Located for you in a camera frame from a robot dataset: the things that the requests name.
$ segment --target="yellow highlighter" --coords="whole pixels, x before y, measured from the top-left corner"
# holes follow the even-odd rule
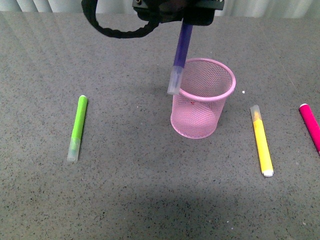
[[[256,145],[258,148],[261,172],[265,177],[274,175],[274,168],[270,158],[264,124],[262,122],[260,108],[258,105],[250,107]]]

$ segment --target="cup rim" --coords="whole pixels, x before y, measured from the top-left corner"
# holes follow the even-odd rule
[[[226,65],[224,65],[223,63],[221,63],[219,61],[209,59],[209,58],[202,58],[202,57],[190,58],[190,59],[186,60],[185,62],[189,63],[189,62],[198,62],[198,61],[213,63],[213,64],[216,64],[216,65],[222,67],[224,70],[226,70],[232,78],[231,87],[225,93],[223,93],[219,96],[211,96],[211,97],[196,96],[196,95],[190,94],[190,93],[184,91],[182,88],[180,88],[179,93],[181,95],[183,95],[184,97],[186,97],[188,99],[195,100],[198,102],[215,102],[215,101],[225,99],[233,93],[233,91],[235,90],[235,87],[236,87],[236,77],[235,77],[234,73],[230,70],[230,68],[228,68]]]

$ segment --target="green highlighter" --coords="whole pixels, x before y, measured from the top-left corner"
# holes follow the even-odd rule
[[[71,135],[71,141],[68,151],[68,162],[78,161],[80,143],[82,137],[82,130],[84,128],[86,110],[87,110],[88,98],[85,95],[81,95],[78,101],[78,107],[76,110],[74,126]]]

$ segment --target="mesh basket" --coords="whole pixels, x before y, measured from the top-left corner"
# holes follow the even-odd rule
[[[190,139],[211,135],[217,128],[226,98],[235,86],[235,75],[222,63],[206,58],[188,59],[180,94],[173,96],[173,128]]]

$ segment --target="table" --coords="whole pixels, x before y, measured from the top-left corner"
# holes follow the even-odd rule
[[[102,26],[143,26],[98,15]],[[235,74],[216,131],[171,126],[180,22],[139,39],[98,33],[80,13],[0,13],[0,239],[316,239],[320,156],[298,108],[320,120],[318,19],[216,17],[188,58]],[[67,152],[89,99],[79,161]],[[274,176],[260,172],[258,104]]]

